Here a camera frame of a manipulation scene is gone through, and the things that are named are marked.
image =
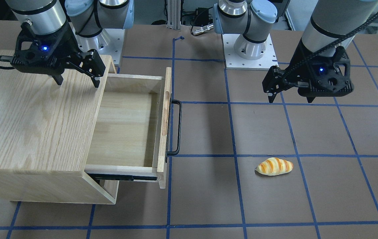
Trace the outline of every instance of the croissant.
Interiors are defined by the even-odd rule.
[[[260,163],[255,170],[260,174],[275,176],[289,173],[293,168],[294,164],[292,162],[279,158],[268,158]]]

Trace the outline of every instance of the blue joint cap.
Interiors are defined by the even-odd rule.
[[[214,31],[217,34],[224,34],[223,33],[223,28],[221,27],[220,23],[220,15],[218,13],[218,5],[217,3],[214,4],[213,7],[213,24],[214,24]]]
[[[277,9],[273,3],[267,0],[253,0],[251,2],[252,12],[261,20],[267,23],[275,23],[277,17]]]
[[[86,11],[92,4],[93,0],[66,0],[65,9],[68,16],[75,17]]]
[[[124,20],[123,29],[130,29],[133,27],[133,22],[135,18],[135,4],[134,0],[129,0],[129,8],[127,9],[126,20]]]

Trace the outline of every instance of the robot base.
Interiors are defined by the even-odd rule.
[[[223,49],[226,59],[226,68],[233,70],[268,71],[271,66],[279,66],[270,35],[266,40],[266,50],[258,60],[243,59],[235,52],[233,45],[240,34],[223,34]]]
[[[110,42],[112,44],[106,44],[103,48],[96,49],[99,53],[99,55],[110,55],[112,56],[112,60],[114,62],[115,66],[120,66],[120,60],[121,60],[121,53],[123,50],[123,44],[124,44],[124,29],[104,29],[108,36],[110,37]],[[96,39],[98,36],[94,38],[87,38],[87,42],[81,42],[82,38],[76,37],[77,42],[79,44],[80,50],[87,52],[90,49],[86,49],[88,45],[97,45],[95,44]]]

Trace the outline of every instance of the cabinet side panel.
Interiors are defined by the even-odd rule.
[[[0,198],[10,201],[115,204],[115,197],[87,174],[75,177],[0,172]]]

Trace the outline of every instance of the open drawer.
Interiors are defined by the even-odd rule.
[[[95,180],[166,184],[171,104],[171,68],[166,77],[108,74],[85,172]]]

